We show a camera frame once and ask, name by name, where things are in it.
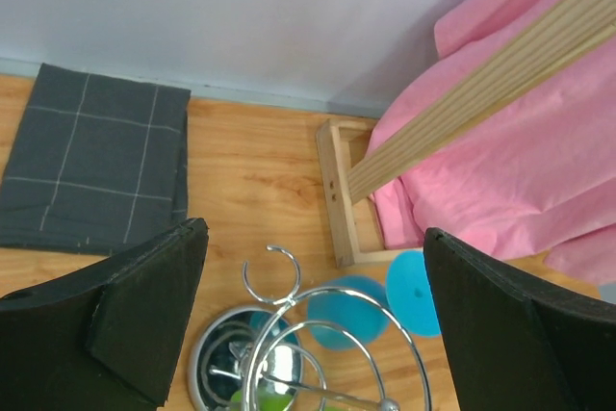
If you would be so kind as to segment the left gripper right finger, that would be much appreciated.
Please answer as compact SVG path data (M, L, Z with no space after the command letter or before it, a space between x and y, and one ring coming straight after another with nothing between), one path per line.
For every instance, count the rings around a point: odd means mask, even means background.
M426 231L423 255L461 409L614 409L614 304L439 228Z

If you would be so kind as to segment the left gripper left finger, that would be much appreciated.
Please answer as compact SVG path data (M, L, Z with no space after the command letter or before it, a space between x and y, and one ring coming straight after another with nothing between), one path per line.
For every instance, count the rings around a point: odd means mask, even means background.
M208 246L191 218L105 260L1 298L4 410L166 404Z

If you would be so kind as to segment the green wine glass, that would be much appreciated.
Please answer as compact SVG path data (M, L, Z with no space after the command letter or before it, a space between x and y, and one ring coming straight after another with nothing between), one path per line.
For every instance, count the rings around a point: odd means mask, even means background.
M289 394L278 394L269 392L266 389L257 390L258 409L262 411L284 411L293 400ZM243 401L243 393L238 390L230 398L230 403L227 406L228 410L240 410Z

